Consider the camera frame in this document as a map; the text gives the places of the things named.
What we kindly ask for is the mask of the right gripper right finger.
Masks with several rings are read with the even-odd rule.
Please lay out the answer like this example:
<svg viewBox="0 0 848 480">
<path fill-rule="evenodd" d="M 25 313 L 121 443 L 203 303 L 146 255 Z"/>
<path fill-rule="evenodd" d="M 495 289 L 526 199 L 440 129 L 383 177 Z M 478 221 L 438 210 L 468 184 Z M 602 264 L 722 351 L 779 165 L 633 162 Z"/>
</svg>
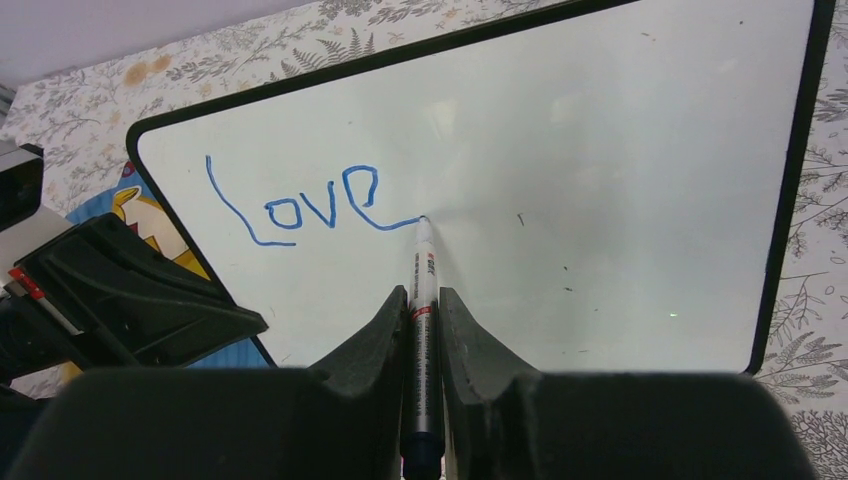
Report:
<svg viewBox="0 0 848 480">
<path fill-rule="evenodd" d="M 544 373 L 439 300 L 451 479 L 811 479 L 768 391 L 747 375 Z"/>
</svg>

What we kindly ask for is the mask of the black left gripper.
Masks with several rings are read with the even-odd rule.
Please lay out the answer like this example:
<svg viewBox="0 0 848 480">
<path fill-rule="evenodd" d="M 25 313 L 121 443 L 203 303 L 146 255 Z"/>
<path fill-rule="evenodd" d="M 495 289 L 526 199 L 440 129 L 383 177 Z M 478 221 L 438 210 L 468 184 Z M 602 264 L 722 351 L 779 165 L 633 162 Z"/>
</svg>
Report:
<svg viewBox="0 0 848 480">
<path fill-rule="evenodd" d="M 167 259 L 114 214 L 13 262 L 1 287 L 1 382 L 61 365 L 182 367 L 264 332 L 255 311 Z"/>
</svg>

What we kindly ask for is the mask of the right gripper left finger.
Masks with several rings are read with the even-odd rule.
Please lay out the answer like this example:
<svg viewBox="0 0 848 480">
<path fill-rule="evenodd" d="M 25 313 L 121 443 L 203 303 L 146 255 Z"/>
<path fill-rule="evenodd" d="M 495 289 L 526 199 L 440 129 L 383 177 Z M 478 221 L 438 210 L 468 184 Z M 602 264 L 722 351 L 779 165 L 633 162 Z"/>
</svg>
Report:
<svg viewBox="0 0 848 480">
<path fill-rule="evenodd" d="M 396 479 L 406 292 L 307 368 L 120 368 L 50 400 L 10 479 Z"/>
</svg>

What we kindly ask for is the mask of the white whiteboard marker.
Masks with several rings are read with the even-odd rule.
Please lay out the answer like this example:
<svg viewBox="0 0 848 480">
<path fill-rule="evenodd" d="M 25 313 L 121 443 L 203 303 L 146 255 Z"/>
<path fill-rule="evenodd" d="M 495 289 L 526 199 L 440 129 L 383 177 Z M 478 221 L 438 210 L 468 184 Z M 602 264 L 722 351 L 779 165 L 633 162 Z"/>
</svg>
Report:
<svg viewBox="0 0 848 480">
<path fill-rule="evenodd" d="M 404 378 L 400 454 L 405 479 L 439 479 L 445 452 L 439 353 L 438 277 L 433 228 L 416 224 L 413 274 L 408 295 L 409 363 Z"/>
</svg>

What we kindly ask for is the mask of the black framed whiteboard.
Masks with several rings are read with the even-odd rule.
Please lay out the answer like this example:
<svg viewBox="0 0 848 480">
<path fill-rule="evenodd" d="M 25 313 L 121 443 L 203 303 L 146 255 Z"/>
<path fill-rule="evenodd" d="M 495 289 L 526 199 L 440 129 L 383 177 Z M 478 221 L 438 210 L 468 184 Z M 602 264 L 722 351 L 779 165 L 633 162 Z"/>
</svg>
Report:
<svg viewBox="0 0 848 480">
<path fill-rule="evenodd" d="M 754 370 L 831 1 L 590 1 L 140 121 L 203 266 L 309 365 L 413 276 L 542 370 Z"/>
</svg>

